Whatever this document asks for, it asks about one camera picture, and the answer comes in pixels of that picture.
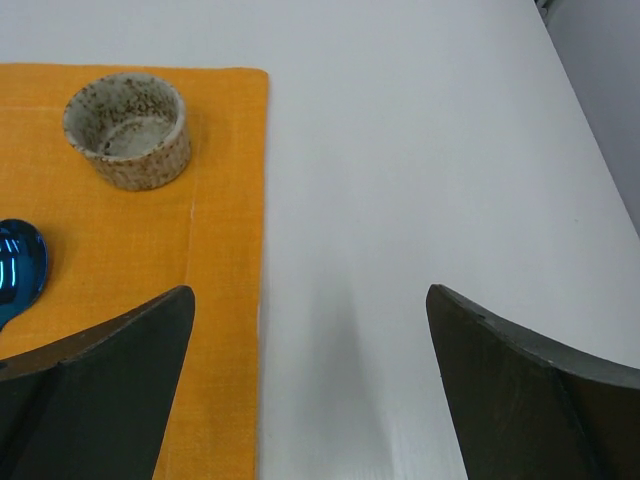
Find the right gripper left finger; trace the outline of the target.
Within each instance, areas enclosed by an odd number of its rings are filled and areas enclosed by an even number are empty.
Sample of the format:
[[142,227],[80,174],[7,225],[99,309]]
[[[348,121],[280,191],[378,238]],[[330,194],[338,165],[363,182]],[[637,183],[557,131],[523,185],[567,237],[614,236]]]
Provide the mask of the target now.
[[194,316],[194,292],[180,285],[3,359],[2,478],[152,478]]

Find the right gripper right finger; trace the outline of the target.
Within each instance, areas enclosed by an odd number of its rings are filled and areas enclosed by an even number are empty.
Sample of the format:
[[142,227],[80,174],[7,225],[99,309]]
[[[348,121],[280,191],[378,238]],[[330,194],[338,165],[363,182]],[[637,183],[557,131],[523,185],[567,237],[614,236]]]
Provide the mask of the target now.
[[426,312],[470,479],[636,479],[639,371],[441,285]]

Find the orange Mickey Mouse placemat cloth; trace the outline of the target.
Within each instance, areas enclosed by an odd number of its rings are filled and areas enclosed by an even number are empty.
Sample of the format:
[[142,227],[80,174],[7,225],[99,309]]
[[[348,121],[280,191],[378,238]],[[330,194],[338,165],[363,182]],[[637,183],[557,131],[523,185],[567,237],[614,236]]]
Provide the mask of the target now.
[[255,475],[266,73],[169,69],[192,157],[171,183],[127,192],[66,141],[69,98],[107,66],[1,68],[1,214],[49,247],[40,299],[1,332],[9,357],[103,322],[178,285],[196,318],[157,462],[158,479]]

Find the blue metallic spoon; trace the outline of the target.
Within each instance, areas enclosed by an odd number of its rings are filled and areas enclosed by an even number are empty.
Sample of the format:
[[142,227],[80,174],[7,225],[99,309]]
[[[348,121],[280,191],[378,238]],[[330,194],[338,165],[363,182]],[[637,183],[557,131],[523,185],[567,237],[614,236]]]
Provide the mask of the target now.
[[41,232],[20,219],[1,221],[1,328],[40,297],[49,257]]

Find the small speckled grey cup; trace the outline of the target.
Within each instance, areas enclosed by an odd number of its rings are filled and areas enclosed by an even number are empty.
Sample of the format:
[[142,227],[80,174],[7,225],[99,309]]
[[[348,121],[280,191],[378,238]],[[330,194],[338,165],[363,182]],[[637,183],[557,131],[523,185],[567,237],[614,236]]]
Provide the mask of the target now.
[[153,74],[119,72],[90,82],[68,101],[62,123],[68,143],[122,190],[160,188],[191,159],[185,101]]

